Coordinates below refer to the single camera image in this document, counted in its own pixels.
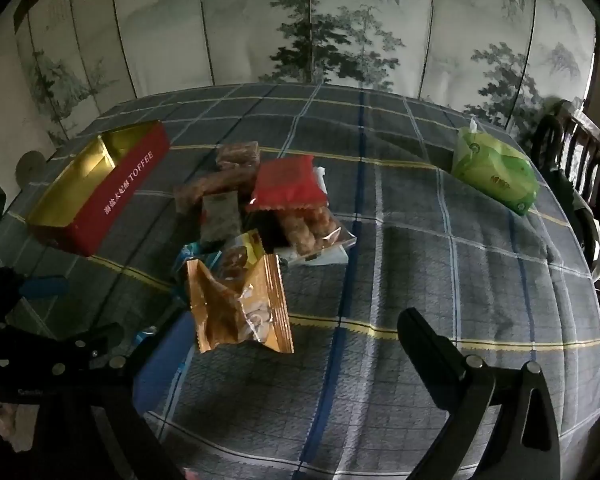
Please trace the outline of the plaid blue grey tablecloth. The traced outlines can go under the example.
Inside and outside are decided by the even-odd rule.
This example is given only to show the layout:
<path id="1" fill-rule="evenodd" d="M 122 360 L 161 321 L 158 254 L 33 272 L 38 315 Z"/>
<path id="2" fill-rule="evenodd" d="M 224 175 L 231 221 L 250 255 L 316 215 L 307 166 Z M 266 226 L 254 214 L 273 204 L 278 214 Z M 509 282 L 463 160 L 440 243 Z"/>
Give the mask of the plaid blue grey tablecloth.
<path id="1" fill-rule="evenodd" d="M 171 147 L 94 256 L 38 243 L 26 214 L 88 140 L 158 119 Z M 255 344 L 189 353 L 147 415 L 170 454 L 204 479 L 402 479 L 445 414 L 404 354 L 415 308 L 492 366 L 538 362 L 555 411 L 562 476 L 577 478 L 600 417 L 600 307 L 547 186 L 525 216 L 452 177 L 465 118 L 370 90 L 234 84 L 111 107 L 46 164 L 4 215 L 0 264 L 61 274 L 69 291 L 27 301 L 19 326 L 55 337 L 116 321 L 133 338 L 178 303 L 172 269 L 192 226 L 173 190 L 212 170 L 214 149 L 257 141 L 310 154 L 334 215 L 355 235 L 344 266 L 296 266 L 284 285 L 294 353 Z"/>

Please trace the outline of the red snack packet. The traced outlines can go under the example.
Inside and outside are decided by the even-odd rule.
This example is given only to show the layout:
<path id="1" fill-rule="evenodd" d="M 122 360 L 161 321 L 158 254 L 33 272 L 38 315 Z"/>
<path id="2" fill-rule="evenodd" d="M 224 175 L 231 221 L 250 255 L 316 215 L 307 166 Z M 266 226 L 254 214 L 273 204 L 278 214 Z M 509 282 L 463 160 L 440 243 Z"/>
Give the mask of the red snack packet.
<path id="1" fill-rule="evenodd" d="M 327 194 L 317 183 L 312 155 L 262 162 L 248 204 L 250 210 L 286 210 L 324 207 Z"/>

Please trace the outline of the orange snack packet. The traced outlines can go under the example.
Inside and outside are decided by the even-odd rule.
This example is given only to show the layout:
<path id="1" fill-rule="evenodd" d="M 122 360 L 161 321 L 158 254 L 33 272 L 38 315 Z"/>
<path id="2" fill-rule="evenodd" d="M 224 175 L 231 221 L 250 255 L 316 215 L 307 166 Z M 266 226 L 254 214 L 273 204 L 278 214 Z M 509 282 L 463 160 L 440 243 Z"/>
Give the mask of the orange snack packet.
<path id="1" fill-rule="evenodd" d="M 261 257 L 237 281 L 221 281 L 199 259 L 188 260 L 186 270 L 200 352 L 255 341 L 278 353 L 294 353 L 276 255 Z"/>

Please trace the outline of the round stone millstone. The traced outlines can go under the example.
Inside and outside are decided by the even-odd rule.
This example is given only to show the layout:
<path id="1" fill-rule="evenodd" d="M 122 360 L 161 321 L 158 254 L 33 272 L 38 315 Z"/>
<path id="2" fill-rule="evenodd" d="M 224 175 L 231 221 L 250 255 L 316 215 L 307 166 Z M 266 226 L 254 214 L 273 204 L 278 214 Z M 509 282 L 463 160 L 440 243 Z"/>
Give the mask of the round stone millstone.
<path id="1" fill-rule="evenodd" d="M 15 178 L 20 188 L 28 185 L 46 165 L 45 156 L 39 151 L 24 153 L 17 162 Z"/>

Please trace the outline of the clear brown cake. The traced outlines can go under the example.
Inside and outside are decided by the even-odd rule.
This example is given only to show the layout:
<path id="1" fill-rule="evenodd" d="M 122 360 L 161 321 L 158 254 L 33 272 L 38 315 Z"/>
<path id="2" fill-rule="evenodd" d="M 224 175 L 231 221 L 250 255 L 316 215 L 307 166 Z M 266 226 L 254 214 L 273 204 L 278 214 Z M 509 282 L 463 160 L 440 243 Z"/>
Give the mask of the clear brown cake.
<path id="1" fill-rule="evenodd" d="M 260 146 L 257 141 L 220 145 L 215 151 L 215 165 L 219 170 L 257 167 L 260 164 Z"/>

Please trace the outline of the red gold toffee tin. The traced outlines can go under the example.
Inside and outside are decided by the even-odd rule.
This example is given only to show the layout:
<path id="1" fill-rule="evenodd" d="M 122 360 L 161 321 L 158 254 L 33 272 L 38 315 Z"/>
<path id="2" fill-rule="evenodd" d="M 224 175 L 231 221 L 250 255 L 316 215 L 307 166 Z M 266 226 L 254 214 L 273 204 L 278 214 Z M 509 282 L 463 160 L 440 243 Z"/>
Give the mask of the red gold toffee tin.
<path id="1" fill-rule="evenodd" d="M 42 243 L 79 256 L 97 252 L 170 142 L 162 122 L 99 133 L 47 188 L 27 215 Z"/>

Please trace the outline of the blue candy wrappers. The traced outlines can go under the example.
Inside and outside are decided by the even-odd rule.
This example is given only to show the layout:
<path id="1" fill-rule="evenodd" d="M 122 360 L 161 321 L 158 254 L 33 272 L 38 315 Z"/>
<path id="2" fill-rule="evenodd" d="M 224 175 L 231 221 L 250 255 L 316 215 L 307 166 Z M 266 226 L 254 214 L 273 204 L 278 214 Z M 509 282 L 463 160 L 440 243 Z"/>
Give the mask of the blue candy wrappers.
<path id="1" fill-rule="evenodd" d="M 218 270 L 221 258 L 221 245 L 213 243 L 204 245 L 201 242 L 193 242 L 182 247 L 174 261 L 172 274 L 176 288 L 181 294 L 186 293 L 187 263 L 192 260 L 200 260 L 210 272 Z"/>

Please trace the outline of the green tissue pack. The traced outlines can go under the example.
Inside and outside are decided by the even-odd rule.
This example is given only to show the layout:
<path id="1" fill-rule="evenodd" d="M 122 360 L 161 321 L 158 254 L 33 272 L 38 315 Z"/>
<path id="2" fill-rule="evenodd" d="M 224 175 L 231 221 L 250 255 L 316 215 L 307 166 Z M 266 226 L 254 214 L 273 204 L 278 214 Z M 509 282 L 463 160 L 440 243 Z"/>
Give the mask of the green tissue pack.
<path id="1" fill-rule="evenodd" d="M 518 216 L 534 205 L 540 187 L 528 157 L 481 129 L 475 117 L 458 129 L 452 175 Z"/>

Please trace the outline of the dark wooden chair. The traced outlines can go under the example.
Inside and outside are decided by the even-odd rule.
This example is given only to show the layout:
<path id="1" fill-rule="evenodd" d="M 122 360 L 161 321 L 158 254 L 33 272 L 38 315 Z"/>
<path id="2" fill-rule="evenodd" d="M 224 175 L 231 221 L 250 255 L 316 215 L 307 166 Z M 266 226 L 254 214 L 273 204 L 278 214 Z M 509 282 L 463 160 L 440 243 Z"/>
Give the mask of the dark wooden chair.
<path id="1" fill-rule="evenodd" d="M 560 100 L 540 118 L 528 148 L 576 233 L 600 300 L 600 128 L 579 102 Z"/>

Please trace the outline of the yellow snack packet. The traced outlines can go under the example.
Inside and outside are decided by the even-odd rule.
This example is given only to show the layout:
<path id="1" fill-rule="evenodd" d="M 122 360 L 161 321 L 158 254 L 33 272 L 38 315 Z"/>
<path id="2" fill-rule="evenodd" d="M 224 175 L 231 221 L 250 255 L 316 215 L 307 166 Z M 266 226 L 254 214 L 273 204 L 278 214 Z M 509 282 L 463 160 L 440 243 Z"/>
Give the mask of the yellow snack packet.
<path id="1" fill-rule="evenodd" d="M 214 273 L 221 280 L 241 280 L 265 255 L 258 230 L 250 230 L 229 240 L 220 250 Z"/>

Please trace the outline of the clear bag fried snacks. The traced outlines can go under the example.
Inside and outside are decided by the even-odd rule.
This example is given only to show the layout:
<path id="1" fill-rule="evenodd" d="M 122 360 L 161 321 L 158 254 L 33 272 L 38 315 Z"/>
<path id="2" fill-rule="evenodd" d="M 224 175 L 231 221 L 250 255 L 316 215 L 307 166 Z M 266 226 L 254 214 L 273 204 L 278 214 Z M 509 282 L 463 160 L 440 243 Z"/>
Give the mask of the clear bag fried snacks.
<path id="1" fill-rule="evenodd" d="M 327 207 L 276 212 L 285 241 L 274 252 L 288 266 L 345 266 L 353 235 Z"/>

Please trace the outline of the clear long cookie packet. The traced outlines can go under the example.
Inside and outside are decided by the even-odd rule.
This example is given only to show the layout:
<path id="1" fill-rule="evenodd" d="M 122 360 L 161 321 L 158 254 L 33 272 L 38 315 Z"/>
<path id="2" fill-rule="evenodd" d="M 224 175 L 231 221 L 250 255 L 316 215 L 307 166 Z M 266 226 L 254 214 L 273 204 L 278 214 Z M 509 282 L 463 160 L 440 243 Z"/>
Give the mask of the clear long cookie packet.
<path id="1" fill-rule="evenodd" d="M 189 209 L 206 195 L 248 191 L 253 189 L 256 182 L 257 169 L 253 167 L 237 167 L 221 170 L 199 177 L 192 182 L 174 188 L 176 211 L 187 214 Z"/>

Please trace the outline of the dark sesame bar packet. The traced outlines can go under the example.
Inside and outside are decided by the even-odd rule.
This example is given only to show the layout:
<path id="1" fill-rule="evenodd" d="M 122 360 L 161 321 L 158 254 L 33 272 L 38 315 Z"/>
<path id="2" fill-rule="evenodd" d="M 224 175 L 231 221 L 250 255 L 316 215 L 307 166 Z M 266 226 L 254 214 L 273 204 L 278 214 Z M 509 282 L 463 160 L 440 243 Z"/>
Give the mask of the dark sesame bar packet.
<path id="1" fill-rule="evenodd" d="M 200 241 L 202 244 L 225 242 L 242 232 L 238 193 L 230 191 L 202 198 Z"/>

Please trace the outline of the painted folding screen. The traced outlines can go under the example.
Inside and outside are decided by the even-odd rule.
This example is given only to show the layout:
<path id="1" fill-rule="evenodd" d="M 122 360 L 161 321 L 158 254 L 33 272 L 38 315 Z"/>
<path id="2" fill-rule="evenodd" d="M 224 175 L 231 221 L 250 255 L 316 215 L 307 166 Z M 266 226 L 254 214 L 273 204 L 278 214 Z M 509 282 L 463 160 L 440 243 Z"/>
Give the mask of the painted folding screen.
<path id="1" fill-rule="evenodd" d="M 521 133 L 585 98 L 596 44 L 582 0 L 21 0 L 14 29 L 55 143 L 127 100 L 242 82 L 391 92 Z"/>

